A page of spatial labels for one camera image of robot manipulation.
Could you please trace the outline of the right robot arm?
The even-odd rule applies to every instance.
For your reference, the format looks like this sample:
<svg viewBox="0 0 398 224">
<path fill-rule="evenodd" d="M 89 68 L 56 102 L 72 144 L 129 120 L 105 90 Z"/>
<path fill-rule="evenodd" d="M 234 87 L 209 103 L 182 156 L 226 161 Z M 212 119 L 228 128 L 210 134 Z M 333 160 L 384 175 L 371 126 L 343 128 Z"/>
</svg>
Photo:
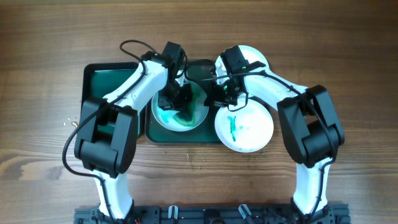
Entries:
<svg viewBox="0 0 398 224">
<path fill-rule="evenodd" d="M 326 185 L 345 134 L 328 90 L 292 83 L 270 68 L 265 56 L 247 45 L 223 51 L 215 62 L 210 102 L 218 108 L 215 131 L 228 148 L 262 149 L 274 130 L 277 111 L 284 146 L 296 164 L 294 219 L 312 223 L 329 211 Z"/>
</svg>

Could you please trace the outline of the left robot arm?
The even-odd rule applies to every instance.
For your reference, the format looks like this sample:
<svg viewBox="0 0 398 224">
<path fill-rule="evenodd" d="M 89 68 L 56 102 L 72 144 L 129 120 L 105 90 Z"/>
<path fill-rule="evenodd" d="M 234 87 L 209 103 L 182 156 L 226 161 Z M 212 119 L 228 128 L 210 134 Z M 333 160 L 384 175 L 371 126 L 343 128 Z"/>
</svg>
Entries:
<svg viewBox="0 0 398 224">
<path fill-rule="evenodd" d="M 84 175 L 95 179 L 100 203 L 76 209 L 74 223 L 141 223 L 126 177 L 136 152 L 139 113 L 156 93 L 165 98 L 160 107 L 166 110 L 180 109 L 191 100 L 190 88 L 177 82 L 185 57 L 181 45 L 173 42 L 161 53 L 150 49 L 117 89 L 83 101 L 80 124 L 63 152 L 75 144 L 74 156 L 87 169 Z"/>
</svg>

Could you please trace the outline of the green yellow scrub sponge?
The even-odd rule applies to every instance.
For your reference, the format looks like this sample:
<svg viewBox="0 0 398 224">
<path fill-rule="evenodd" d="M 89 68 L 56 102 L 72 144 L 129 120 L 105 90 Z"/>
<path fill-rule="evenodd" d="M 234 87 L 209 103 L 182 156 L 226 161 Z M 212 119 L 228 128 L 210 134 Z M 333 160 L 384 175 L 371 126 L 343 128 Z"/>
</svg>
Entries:
<svg viewBox="0 0 398 224">
<path fill-rule="evenodd" d="M 195 124 L 197 94 L 193 91 L 191 84 L 181 87 L 173 100 L 174 110 L 177 111 L 172 118 L 182 126 L 193 126 Z"/>
</svg>

